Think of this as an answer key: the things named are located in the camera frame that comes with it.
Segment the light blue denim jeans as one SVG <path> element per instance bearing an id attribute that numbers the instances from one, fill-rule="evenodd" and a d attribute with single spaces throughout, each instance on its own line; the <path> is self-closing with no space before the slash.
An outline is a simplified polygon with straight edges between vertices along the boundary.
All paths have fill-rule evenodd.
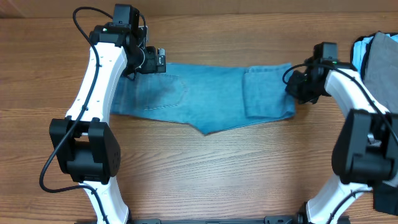
<path id="1" fill-rule="evenodd" d="M 120 78 L 111 114 L 189 124 L 202 134 L 291 118 L 295 101 L 282 81 L 290 66 L 168 63 L 164 73 Z"/>

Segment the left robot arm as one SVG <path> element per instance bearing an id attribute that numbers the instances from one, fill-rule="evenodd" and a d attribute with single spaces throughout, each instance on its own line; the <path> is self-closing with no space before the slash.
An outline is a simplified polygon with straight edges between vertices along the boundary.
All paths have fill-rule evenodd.
<path id="1" fill-rule="evenodd" d="M 111 21 L 96 26 L 84 38 L 90 45 L 90 59 L 80 90 L 63 119 L 53 119 L 49 134 L 54 147 L 39 177 L 53 159 L 75 185 L 57 192 L 83 189 L 96 213 L 97 223 L 132 223 L 116 175 L 121 165 L 121 148 L 109 127 L 114 94 L 121 77 L 134 80 L 138 73 L 164 73 L 165 51 L 147 46 L 147 25 L 138 9 L 116 4 Z"/>

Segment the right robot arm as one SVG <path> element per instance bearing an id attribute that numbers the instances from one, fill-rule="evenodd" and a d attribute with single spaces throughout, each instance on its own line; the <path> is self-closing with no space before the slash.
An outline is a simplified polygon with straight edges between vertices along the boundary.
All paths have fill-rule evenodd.
<path id="1" fill-rule="evenodd" d="M 397 215 L 397 115 L 381 105 L 351 63 L 338 60 L 336 43 L 322 42 L 313 56 L 288 69 L 286 92 L 299 104 L 334 98 L 345 123 L 333 148 L 334 174 L 305 202 L 293 223 L 348 223 L 341 215 L 362 194 L 373 194 L 373 208 Z"/>

